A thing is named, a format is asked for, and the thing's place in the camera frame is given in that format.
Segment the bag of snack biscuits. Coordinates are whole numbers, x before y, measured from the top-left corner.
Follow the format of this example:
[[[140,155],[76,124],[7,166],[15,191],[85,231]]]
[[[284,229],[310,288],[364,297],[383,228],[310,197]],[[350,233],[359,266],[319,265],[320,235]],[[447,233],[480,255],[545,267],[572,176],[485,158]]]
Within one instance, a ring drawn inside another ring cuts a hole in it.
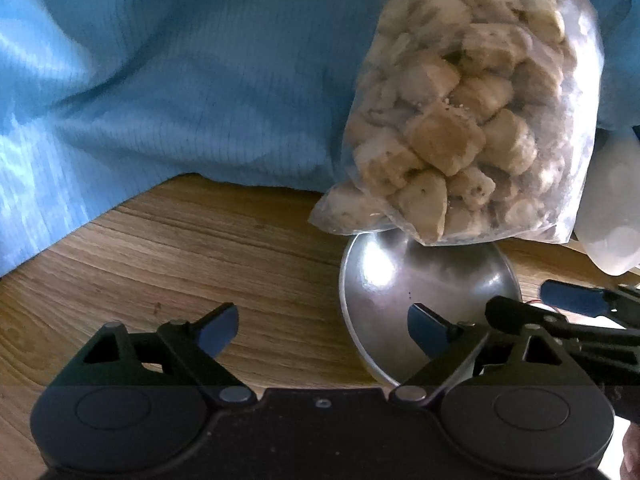
[[[603,51],[589,0],[383,0],[310,221],[425,246],[570,239]]]

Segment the large steel bowl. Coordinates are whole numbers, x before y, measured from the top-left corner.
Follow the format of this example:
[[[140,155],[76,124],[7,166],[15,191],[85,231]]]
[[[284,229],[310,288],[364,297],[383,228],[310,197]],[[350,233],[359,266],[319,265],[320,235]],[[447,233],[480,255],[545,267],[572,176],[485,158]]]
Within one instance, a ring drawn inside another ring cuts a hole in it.
[[[399,230],[352,238],[341,263],[338,296],[360,360],[389,386],[427,362],[409,335],[412,304],[424,304],[449,322],[484,324],[491,298],[522,299],[516,274],[497,245],[424,247]]]

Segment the white ceramic bowl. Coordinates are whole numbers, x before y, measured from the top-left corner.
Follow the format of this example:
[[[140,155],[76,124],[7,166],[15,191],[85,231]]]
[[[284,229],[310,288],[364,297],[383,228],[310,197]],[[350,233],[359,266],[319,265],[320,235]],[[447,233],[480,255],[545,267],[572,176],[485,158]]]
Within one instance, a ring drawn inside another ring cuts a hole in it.
[[[604,316],[597,316],[596,318],[590,318],[590,316],[582,315],[567,310],[558,309],[557,307],[548,306],[538,300],[528,300],[527,304],[535,307],[539,310],[545,310],[547,312],[563,315],[567,322],[577,325],[596,326],[602,328],[612,328],[613,330],[623,330],[624,326],[615,321],[605,318]]]

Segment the light blue cloth cover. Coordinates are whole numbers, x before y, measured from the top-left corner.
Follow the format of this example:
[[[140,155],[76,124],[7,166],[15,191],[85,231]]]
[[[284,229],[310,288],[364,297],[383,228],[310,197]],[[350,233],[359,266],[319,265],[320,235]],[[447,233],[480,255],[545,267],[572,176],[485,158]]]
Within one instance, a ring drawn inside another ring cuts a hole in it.
[[[180,174],[326,192],[383,0],[1,0],[1,270]]]

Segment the white jug blue lid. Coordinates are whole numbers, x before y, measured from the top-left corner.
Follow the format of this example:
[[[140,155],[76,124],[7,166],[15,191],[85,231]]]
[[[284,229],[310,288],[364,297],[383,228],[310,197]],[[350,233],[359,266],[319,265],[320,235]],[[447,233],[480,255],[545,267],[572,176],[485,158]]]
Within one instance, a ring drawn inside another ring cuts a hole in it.
[[[633,128],[597,132],[574,231],[604,273],[619,276],[639,265],[639,137]]]

